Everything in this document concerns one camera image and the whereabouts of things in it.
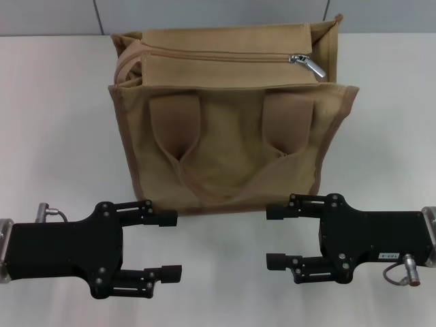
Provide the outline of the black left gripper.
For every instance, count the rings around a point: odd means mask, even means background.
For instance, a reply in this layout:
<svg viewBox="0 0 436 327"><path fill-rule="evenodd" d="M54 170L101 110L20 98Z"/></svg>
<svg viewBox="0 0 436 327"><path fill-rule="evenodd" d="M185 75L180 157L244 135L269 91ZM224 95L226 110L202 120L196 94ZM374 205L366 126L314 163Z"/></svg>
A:
<svg viewBox="0 0 436 327"><path fill-rule="evenodd" d="M92 297L120 295L113 285L121 269L123 231L116 207L101 202L81 221L17 223L5 253L12 280L78 277Z"/></svg>

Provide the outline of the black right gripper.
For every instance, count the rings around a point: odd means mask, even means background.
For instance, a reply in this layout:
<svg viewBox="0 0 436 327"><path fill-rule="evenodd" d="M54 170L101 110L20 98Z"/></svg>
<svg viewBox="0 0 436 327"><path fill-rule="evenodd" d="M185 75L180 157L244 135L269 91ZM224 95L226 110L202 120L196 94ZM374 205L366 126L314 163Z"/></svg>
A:
<svg viewBox="0 0 436 327"><path fill-rule="evenodd" d="M291 270L294 283L350 283L364 263L405 265L410 284L419 284L418 266L431 253L431 236L420 211L361 211L337 193L327 196L291 194L287 204L266 206L267 220L320 219L323 257L267 253L271 271Z"/></svg>

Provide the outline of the khaki canvas food bag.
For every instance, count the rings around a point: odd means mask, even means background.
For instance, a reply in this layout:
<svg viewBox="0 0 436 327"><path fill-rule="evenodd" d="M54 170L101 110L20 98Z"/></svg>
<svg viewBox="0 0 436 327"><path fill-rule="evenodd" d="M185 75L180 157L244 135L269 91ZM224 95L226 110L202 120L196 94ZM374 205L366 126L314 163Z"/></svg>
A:
<svg viewBox="0 0 436 327"><path fill-rule="evenodd" d="M342 19L112 35L108 90L136 199L195 215L317 194L358 94L337 82Z"/></svg>

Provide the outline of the silver metal zipper pull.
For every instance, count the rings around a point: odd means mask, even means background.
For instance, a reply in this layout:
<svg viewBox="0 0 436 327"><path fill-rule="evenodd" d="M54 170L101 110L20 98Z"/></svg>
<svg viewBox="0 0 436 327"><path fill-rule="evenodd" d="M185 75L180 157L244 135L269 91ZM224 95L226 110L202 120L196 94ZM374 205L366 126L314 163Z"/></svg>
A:
<svg viewBox="0 0 436 327"><path fill-rule="evenodd" d="M304 54L291 54L289 56L288 61L290 63L297 63L300 65L303 65L310 71L312 71L316 76L320 78L326 77L326 72L315 62L313 61L309 56Z"/></svg>

